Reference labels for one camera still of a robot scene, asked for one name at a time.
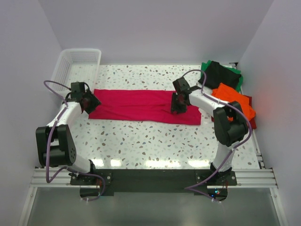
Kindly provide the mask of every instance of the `metal extrusion frame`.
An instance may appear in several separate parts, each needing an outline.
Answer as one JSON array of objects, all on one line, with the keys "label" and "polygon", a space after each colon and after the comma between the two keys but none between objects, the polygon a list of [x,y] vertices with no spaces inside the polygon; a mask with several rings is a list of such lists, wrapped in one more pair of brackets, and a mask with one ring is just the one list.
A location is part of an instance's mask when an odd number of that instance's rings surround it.
[{"label": "metal extrusion frame", "polygon": [[[50,169],[50,176],[52,176],[58,168]],[[278,220],[281,226],[288,226],[285,217],[284,209],[278,194],[277,182],[272,169],[237,169],[234,170],[236,174],[237,186],[228,186],[229,188],[269,188]],[[63,170],[57,175],[51,184],[48,184],[45,179],[45,169],[35,169],[30,183],[29,192],[25,201],[25,205],[19,220],[18,226],[26,226],[30,212],[32,210],[33,202],[39,187],[81,187],[81,188],[95,188],[95,186],[73,186],[70,185],[69,172]],[[207,186],[208,188],[221,188],[221,186]]]}]

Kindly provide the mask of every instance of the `dark red cloth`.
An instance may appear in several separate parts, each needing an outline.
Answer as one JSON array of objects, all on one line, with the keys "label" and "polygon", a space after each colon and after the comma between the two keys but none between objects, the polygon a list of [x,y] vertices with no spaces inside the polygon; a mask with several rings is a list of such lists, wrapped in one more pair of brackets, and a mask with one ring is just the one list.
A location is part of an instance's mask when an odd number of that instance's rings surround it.
[{"label": "dark red cloth", "polygon": [[200,125],[201,113],[195,106],[188,106],[187,112],[182,114],[170,112],[173,92],[95,89],[94,95],[102,104],[89,115],[89,118]]},{"label": "dark red cloth", "polygon": [[[246,96],[246,95],[244,95],[244,96],[249,98],[249,105],[252,107],[252,97],[249,97],[249,96]],[[256,123],[255,123],[255,117],[250,120],[250,124],[251,124],[252,129],[257,128]]]}]

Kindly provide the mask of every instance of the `speckled white surface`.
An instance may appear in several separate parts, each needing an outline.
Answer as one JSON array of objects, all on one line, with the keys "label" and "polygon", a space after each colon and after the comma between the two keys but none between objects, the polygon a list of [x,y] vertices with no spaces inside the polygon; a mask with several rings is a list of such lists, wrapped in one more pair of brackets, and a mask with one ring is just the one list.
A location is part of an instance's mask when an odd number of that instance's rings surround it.
[{"label": "speckled white surface", "polygon": [[[172,81],[195,65],[101,65],[96,89],[174,90]],[[73,68],[81,73],[81,68]],[[196,84],[199,73],[186,76]],[[217,140],[211,117],[201,111],[200,126],[150,121],[89,120],[87,114],[71,128],[77,153],[97,168],[208,169]],[[234,169],[259,169],[252,139],[233,158]]]},{"label": "speckled white surface", "polygon": [[97,70],[97,64],[74,64],[71,65],[69,77],[65,84],[70,84],[71,82],[83,81],[93,87],[95,81],[95,74]]}]

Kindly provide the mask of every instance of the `orange cloth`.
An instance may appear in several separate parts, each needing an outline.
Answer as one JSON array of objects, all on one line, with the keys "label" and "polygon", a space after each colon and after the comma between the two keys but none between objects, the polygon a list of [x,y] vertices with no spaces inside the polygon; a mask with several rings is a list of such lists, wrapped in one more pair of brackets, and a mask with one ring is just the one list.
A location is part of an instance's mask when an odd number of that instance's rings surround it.
[{"label": "orange cloth", "polygon": [[243,113],[250,121],[252,118],[255,117],[256,112],[253,110],[253,108],[249,105],[249,98],[245,97],[244,95],[241,95],[238,93],[235,89],[226,86],[225,84],[221,83],[220,86],[217,89],[212,90],[212,96],[219,98],[221,100],[233,102],[237,101],[239,102]]}]

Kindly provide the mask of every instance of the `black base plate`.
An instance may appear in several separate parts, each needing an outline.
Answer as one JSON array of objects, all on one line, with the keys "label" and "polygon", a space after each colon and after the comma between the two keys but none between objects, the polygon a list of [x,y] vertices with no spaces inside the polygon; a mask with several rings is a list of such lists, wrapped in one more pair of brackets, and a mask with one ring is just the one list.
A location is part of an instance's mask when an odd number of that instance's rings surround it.
[{"label": "black base plate", "polygon": [[[112,196],[115,192],[191,192],[184,188],[207,178],[212,171],[210,169],[96,169],[94,174],[102,176],[106,182],[106,191],[103,195]],[[235,172],[231,171],[223,177],[213,178],[197,189],[207,194],[207,186],[223,186],[226,182],[230,186],[237,185]],[[96,185],[96,179],[79,175],[76,179],[71,179],[70,184]]]}]

